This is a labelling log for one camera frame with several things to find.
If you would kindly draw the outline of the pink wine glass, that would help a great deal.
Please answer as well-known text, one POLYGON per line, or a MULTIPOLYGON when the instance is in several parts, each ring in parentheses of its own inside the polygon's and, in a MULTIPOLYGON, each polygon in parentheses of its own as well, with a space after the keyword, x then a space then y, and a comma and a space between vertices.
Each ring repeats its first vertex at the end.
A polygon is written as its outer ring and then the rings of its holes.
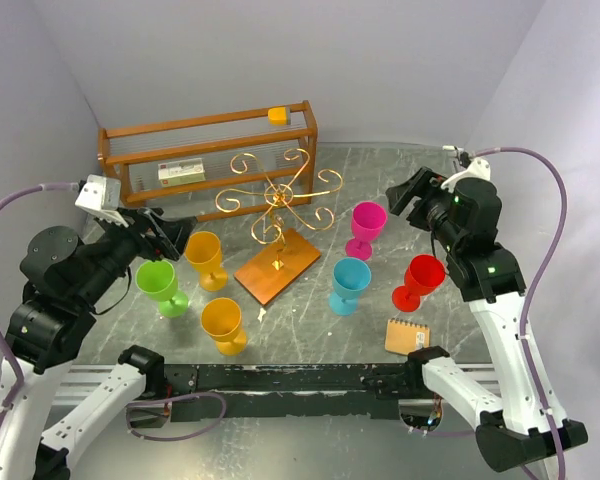
POLYGON ((378 203, 365 201, 359 203, 352 212, 351 231, 353 238, 345 246, 345 253, 362 261, 373 254, 372 242, 382 233, 388 214, 378 203))

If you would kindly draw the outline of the red wine glass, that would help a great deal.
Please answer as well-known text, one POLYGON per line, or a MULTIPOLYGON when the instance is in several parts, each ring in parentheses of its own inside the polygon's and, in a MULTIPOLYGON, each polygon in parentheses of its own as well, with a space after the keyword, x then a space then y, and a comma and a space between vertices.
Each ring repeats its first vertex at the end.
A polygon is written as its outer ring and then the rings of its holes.
POLYGON ((394 289, 392 301, 401 312, 414 312, 421 299, 435 291, 445 280, 444 265, 432 255, 413 258, 407 268, 403 284, 394 289))

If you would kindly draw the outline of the blue wine glass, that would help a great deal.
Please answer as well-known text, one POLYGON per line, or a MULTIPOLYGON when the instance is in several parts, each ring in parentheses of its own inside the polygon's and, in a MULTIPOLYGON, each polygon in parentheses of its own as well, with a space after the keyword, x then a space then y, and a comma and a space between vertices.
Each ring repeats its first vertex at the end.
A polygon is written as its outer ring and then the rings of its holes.
POLYGON ((369 266, 362 260, 346 257, 339 260, 333 269, 333 292, 329 296, 329 307, 339 316, 355 312, 359 297, 371 283, 369 266))

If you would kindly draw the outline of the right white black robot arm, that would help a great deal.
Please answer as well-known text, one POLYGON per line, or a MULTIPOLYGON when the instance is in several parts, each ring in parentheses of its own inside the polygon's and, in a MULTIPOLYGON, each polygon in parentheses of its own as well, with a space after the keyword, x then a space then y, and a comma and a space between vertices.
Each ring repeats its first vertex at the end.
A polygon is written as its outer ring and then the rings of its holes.
POLYGON ((493 395, 435 346, 409 354, 407 386, 441 396, 473 428, 479 451, 496 472, 554 457, 588 440, 556 398, 525 306, 531 297, 515 256, 497 240, 502 202, 487 179, 442 177, 422 167, 386 191, 389 211, 412 210, 408 223, 446 251, 446 271, 478 322, 500 393, 493 395))

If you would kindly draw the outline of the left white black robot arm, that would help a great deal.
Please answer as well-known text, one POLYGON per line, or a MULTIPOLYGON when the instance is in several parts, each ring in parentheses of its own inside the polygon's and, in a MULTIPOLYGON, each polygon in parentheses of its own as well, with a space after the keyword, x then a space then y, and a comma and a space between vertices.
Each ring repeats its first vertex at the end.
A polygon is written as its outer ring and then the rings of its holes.
POLYGON ((96 322, 101 297, 134 260, 177 261, 194 217, 165 219, 160 208, 124 209, 85 243, 69 227, 37 234, 20 265, 27 282, 11 315, 0 382, 0 479, 68 479, 89 445, 138 398, 166 390, 164 358, 133 345, 108 377, 66 417, 46 421, 56 393, 96 322))

